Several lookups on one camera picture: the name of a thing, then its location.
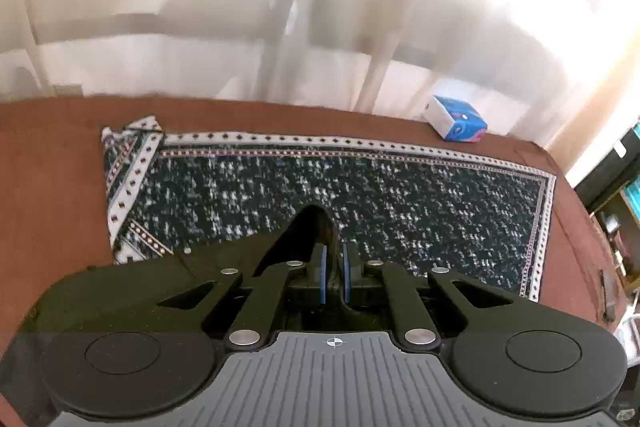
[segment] brown surface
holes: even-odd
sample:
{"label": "brown surface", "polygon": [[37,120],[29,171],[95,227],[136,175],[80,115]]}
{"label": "brown surface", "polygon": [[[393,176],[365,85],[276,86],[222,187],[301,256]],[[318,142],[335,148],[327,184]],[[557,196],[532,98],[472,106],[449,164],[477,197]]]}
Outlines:
{"label": "brown surface", "polygon": [[[90,264],[111,263],[100,130],[148,114],[169,131],[333,134],[438,146],[558,175],[540,301],[599,322],[600,269],[614,275],[590,219],[550,156],[530,142],[487,135],[443,142],[415,121],[353,112],[211,100],[58,98],[0,105],[0,353],[46,288]],[[625,306],[620,299],[616,317]]]}

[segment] small cardboard box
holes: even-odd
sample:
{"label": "small cardboard box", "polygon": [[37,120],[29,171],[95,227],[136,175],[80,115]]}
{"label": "small cardboard box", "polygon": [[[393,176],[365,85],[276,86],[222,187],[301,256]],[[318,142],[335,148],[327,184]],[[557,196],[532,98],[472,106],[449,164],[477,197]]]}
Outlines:
{"label": "small cardboard box", "polygon": [[486,122],[462,100],[433,95],[424,117],[446,141],[477,142],[486,133]]}

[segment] brown table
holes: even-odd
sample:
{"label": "brown table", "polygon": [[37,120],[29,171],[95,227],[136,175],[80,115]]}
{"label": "brown table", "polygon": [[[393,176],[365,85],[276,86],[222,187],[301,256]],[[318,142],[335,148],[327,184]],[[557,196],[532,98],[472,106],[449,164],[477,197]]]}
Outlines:
{"label": "brown table", "polygon": [[[168,131],[338,135],[437,146],[509,160],[558,176],[540,302],[602,323],[599,270],[610,254],[553,159],[509,137],[443,142],[425,123],[324,108],[169,98],[56,98],[0,105],[0,353],[46,288],[112,261],[100,130],[154,114]],[[625,298],[618,290],[616,317]]]}

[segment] curtain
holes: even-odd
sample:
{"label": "curtain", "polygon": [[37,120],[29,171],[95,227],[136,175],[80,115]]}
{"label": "curtain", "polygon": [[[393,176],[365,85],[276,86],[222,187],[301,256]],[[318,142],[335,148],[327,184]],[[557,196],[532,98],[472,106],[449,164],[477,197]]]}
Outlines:
{"label": "curtain", "polygon": [[420,119],[436,93],[546,146],[639,23],[636,0],[0,0],[0,97],[159,93]]}

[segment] blue box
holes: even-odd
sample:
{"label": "blue box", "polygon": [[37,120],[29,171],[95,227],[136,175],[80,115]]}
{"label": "blue box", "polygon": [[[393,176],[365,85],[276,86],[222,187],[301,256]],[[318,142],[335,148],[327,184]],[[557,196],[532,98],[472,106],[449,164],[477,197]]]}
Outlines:
{"label": "blue box", "polygon": [[433,95],[424,117],[446,141],[477,142],[486,133],[486,122],[462,100]]}

